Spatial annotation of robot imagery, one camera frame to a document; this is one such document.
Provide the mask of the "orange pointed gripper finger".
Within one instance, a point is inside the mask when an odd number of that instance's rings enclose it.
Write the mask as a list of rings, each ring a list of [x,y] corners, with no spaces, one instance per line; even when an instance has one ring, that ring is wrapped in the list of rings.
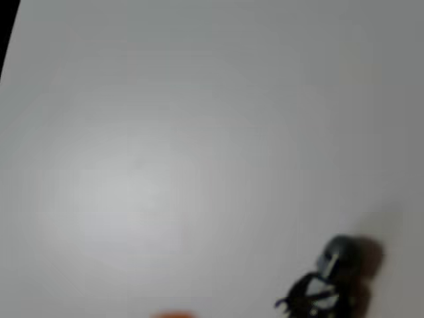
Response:
[[[197,318],[197,316],[189,311],[162,311],[152,314],[150,318]]]

